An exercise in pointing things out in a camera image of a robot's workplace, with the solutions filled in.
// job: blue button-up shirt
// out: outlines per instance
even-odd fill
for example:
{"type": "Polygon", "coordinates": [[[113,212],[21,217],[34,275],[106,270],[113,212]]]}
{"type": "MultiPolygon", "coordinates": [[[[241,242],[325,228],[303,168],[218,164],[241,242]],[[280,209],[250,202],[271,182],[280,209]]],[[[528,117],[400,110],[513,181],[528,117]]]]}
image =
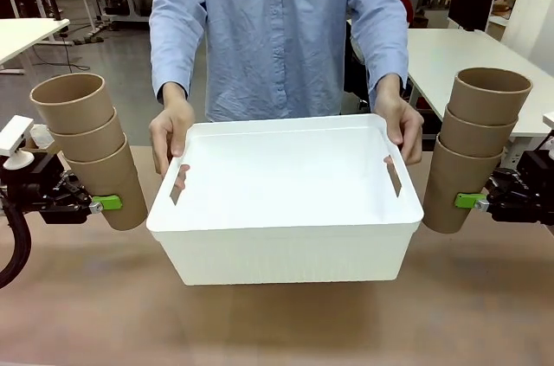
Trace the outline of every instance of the blue button-up shirt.
{"type": "Polygon", "coordinates": [[[154,0],[154,91],[169,81],[189,91],[205,30],[208,119],[338,114],[348,8],[373,100],[386,74],[407,78],[408,33],[400,0],[154,0]]]}

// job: stacked cups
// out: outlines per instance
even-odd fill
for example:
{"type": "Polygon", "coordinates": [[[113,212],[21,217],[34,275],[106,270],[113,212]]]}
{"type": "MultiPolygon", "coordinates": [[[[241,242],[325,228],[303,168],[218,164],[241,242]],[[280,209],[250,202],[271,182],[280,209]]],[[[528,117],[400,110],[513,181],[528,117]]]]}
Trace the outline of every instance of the stacked cups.
{"type": "Polygon", "coordinates": [[[423,200],[428,228],[458,232],[470,209],[458,209],[458,193],[480,193],[500,162],[519,110],[531,91],[525,77],[501,69],[462,70],[436,141],[423,200]]]}
{"type": "Polygon", "coordinates": [[[74,174],[93,196],[123,203],[104,216],[116,230],[136,228],[147,216],[139,176],[103,78],[67,74],[35,87],[31,101],[74,174]]]}

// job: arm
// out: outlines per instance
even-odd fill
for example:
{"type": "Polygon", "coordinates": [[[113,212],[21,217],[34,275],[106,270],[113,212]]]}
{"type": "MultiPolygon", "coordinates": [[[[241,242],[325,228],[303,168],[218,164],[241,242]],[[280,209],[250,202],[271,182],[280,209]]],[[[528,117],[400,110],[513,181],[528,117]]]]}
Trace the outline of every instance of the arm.
{"type": "Polygon", "coordinates": [[[150,16],[152,85],[175,82],[188,94],[194,58],[206,22],[204,0],[154,0],[150,16]]]}
{"type": "Polygon", "coordinates": [[[396,74],[404,85],[408,79],[406,10],[400,0],[348,0],[348,4],[352,9],[352,35],[364,53],[370,75],[370,102],[374,105],[377,83],[384,76],[396,74]]]}

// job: white basket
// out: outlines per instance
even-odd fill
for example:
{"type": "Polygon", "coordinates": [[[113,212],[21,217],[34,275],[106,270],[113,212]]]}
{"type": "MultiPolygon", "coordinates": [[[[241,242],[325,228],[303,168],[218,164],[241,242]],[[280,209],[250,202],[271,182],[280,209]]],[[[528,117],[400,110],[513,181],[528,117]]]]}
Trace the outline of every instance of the white basket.
{"type": "Polygon", "coordinates": [[[187,285],[263,284],[395,279],[422,218],[384,120],[351,115],[194,125],[146,226],[187,285]]]}

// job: brown table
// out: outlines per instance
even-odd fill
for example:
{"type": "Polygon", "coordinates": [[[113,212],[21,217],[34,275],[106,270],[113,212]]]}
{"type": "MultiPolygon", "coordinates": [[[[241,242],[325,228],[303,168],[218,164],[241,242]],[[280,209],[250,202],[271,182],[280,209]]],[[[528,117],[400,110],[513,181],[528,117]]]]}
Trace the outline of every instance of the brown table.
{"type": "MultiPolygon", "coordinates": [[[[147,202],[158,177],[134,148],[147,202]]],[[[425,188],[429,154],[411,168],[425,188]]],[[[392,282],[183,285],[144,227],[45,226],[0,291],[0,361],[54,365],[552,365],[554,238],[473,212],[422,226],[392,282]]],[[[0,220],[0,262],[11,244],[0,220]]]]}

